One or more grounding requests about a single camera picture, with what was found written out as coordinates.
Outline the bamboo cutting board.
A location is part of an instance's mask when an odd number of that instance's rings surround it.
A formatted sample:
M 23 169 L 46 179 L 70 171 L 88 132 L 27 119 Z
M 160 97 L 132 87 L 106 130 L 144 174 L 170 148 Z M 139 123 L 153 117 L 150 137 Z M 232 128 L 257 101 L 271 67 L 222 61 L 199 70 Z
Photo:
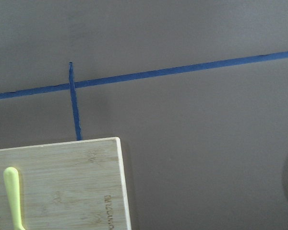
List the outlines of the bamboo cutting board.
M 8 167 L 19 173 L 25 230 L 132 227 L 118 137 L 0 149 L 0 230 L 14 230 Z

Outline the yellow plastic knife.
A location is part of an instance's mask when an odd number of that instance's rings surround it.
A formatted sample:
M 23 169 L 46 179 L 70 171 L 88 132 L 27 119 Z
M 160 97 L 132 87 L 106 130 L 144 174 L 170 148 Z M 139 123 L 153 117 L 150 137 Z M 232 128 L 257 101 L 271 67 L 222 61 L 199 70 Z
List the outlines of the yellow plastic knife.
M 15 230 L 25 230 L 21 214 L 19 173 L 16 168 L 8 167 L 3 172 L 3 178 L 10 206 L 13 228 Z

